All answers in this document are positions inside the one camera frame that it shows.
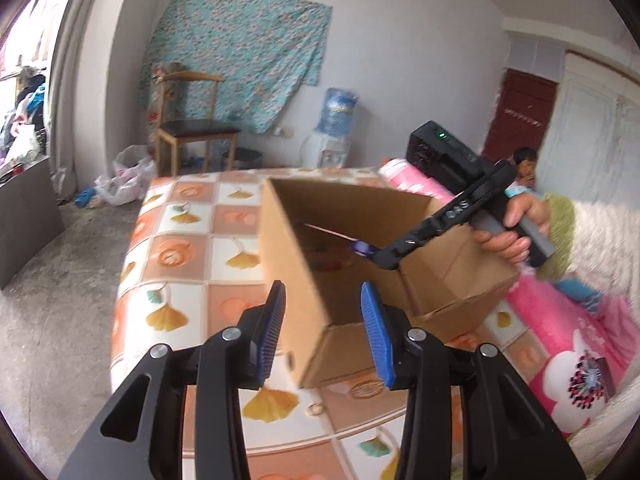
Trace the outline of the right hand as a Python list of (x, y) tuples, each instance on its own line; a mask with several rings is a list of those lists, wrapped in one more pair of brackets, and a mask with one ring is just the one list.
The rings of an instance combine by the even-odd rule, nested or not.
[(533, 268), (540, 268), (554, 254), (550, 223), (550, 206), (530, 193), (496, 196), (471, 222), (474, 240), (486, 252)]

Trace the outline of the fluffy cream sleeve forearm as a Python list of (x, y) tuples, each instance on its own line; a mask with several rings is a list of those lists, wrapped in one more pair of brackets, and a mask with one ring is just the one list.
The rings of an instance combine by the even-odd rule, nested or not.
[(639, 213), (623, 205), (584, 203), (549, 193), (549, 240), (555, 253), (538, 270), (547, 280), (576, 278), (599, 292), (623, 296), (639, 316)]

